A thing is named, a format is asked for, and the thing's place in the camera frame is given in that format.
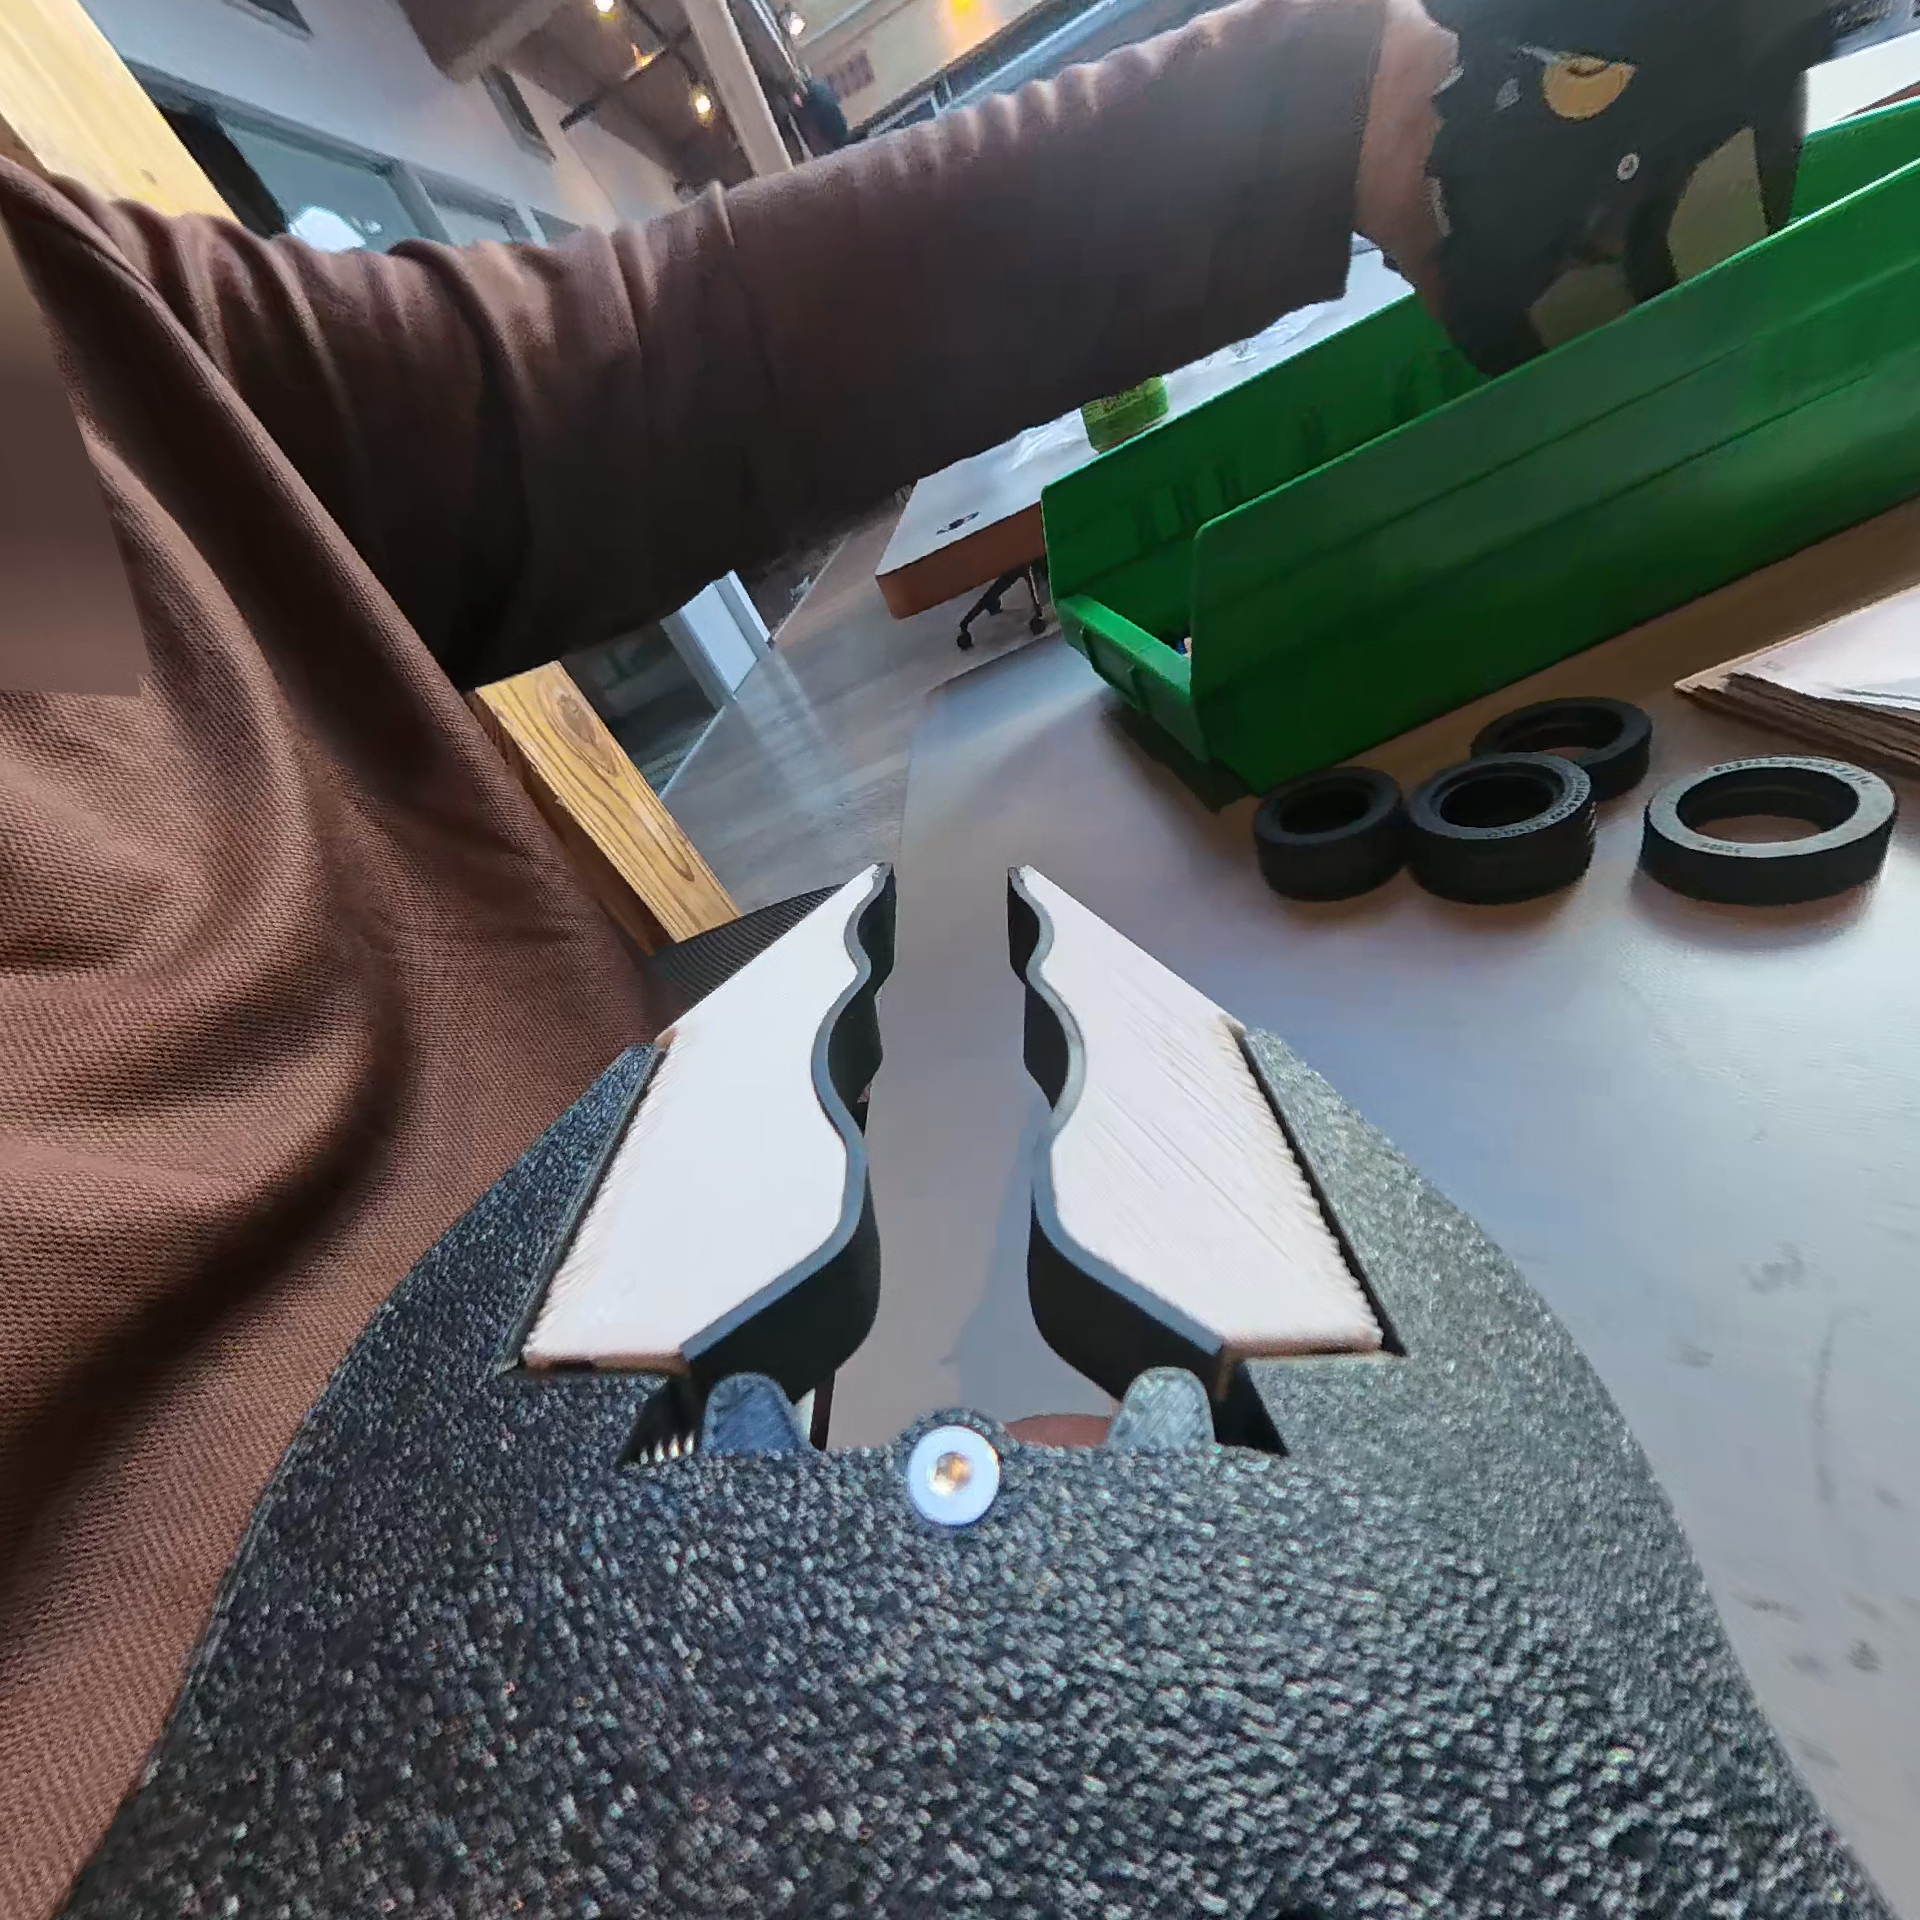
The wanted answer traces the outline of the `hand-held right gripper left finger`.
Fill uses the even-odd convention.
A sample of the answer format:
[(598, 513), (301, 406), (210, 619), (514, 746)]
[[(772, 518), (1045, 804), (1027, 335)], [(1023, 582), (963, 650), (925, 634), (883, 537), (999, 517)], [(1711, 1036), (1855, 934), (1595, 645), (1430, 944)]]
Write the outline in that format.
[(877, 1321), (866, 1101), (893, 873), (869, 866), (656, 1046), (521, 1336), (530, 1373), (818, 1386)]

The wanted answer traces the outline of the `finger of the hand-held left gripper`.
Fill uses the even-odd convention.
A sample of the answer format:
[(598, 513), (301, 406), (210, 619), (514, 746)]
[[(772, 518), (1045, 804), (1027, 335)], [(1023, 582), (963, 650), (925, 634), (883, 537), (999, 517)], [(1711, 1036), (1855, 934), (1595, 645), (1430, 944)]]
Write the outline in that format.
[(1620, 275), (1559, 275), (1526, 308), (1538, 353), (1559, 348), (1633, 311), (1636, 292)]
[(1670, 216), (1670, 265), (1676, 282), (1686, 282), (1786, 227), (1794, 188), (1794, 138), (1721, 142), (1693, 171)]

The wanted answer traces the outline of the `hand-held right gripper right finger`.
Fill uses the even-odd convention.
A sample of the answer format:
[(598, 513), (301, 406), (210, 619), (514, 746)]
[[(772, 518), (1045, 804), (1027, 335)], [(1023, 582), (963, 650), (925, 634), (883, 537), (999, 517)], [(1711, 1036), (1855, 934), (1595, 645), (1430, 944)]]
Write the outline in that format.
[(1009, 870), (1032, 1157), (1032, 1318), (1095, 1386), (1176, 1366), (1381, 1354), (1357, 1261), (1252, 1059), (1252, 1032), (1032, 866)]

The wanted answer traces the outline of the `green plastic bin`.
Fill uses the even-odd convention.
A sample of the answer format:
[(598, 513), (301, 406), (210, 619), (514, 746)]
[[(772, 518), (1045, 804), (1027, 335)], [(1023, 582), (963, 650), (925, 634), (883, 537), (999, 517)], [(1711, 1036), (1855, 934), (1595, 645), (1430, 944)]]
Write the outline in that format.
[(1415, 298), (1045, 490), (1065, 638), (1271, 791), (1918, 493), (1918, 103), (1794, 223), (1502, 377)]

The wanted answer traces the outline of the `building instruction booklet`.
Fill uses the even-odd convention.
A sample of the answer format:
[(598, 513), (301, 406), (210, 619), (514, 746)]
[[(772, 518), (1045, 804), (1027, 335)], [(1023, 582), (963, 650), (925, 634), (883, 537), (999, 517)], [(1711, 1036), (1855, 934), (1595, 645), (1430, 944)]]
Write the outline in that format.
[(1918, 589), (1676, 684), (1755, 730), (1918, 778)]

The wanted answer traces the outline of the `person's left forearm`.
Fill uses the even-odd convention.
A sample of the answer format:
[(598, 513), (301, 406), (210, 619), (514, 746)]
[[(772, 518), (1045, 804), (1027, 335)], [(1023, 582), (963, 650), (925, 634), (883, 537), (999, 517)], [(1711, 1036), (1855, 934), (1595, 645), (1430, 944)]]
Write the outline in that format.
[(856, 510), (1337, 298), (1441, 286), (1457, 34), (1421, 2), (1235, 2), (730, 197), (755, 503)]

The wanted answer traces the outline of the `grey desk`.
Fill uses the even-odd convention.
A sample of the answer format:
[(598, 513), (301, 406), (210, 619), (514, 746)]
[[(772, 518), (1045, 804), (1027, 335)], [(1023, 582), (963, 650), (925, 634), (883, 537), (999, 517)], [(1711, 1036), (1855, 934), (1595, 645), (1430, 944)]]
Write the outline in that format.
[(1644, 795), (1788, 753), (1672, 699), (1682, 664), (1592, 686), (1653, 716), (1644, 787), (1575, 887), (1453, 905), (1404, 876), (1346, 905), (1265, 892), (1252, 804), (1212, 810), (1111, 689), (1020, 612), (955, 650), (872, 582), (852, 660), (911, 758), (879, 998), (877, 1329), (836, 1444), (961, 1404), (1094, 1409), (1027, 1308), (1027, 1153), (1004, 882), (1032, 862), (1281, 1036), (1496, 1241), (1650, 1453), (1715, 1602), (1835, 1824), (1918, 1915), (1918, 787), (1868, 887), (1790, 908), (1640, 873)]

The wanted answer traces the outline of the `black rubber toy tyre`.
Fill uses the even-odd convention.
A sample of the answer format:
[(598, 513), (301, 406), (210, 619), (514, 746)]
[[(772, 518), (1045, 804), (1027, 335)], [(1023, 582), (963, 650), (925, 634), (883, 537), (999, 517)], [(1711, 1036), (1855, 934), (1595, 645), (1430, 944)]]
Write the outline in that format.
[(1453, 903), (1549, 898), (1592, 867), (1595, 844), (1595, 787), (1566, 755), (1477, 755), (1432, 774), (1406, 801), (1406, 870)]
[(1471, 746), (1481, 755), (1554, 755), (1577, 764), (1595, 804), (1633, 792), (1650, 771), (1653, 720), (1647, 709), (1597, 696), (1549, 699), (1487, 720)]
[(1719, 905), (1806, 905), (1875, 880), (1901, 801), (1856, 764), (1750, 755), (1662, 787), (1644, 810), (1640, 867)]
[(1406, 862), (1406, 807), (1395, 775), (1329, 766), (1268, 791), (1252, 821), (1258, 867), (1283, 900), (1370, 895)]

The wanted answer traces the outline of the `person's brown sweater torso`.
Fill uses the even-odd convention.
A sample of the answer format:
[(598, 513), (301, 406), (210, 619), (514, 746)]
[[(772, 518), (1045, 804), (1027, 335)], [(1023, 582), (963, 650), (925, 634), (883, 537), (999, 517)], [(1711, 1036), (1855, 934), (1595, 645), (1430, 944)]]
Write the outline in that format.
[(4, 696), (4, 1915), (139, 1773), (389, 1285), (641, 1032), (465, 693), (893, 482), (830, 373), (915, 191), (814, 165), (553, 250), (321, 255), (4, 168), (148, 629)]

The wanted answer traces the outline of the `white background table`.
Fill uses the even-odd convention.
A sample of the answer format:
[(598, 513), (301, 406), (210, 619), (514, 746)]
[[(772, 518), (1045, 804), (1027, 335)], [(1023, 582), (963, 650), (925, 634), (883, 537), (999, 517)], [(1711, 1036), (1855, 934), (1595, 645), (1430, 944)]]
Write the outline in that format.
[[(1409, 286), (1381, 255), (1355, 247), (1337, 299), (1297, 308), (1259, 335), (1166, 376), (1169, 419), (1404, 298)], [(888, 612), (911, 618), (1045, 560), (1045, 490), (1089, 461), (1085, 420), (1069, 413), (916, 482), (877, 566)]]

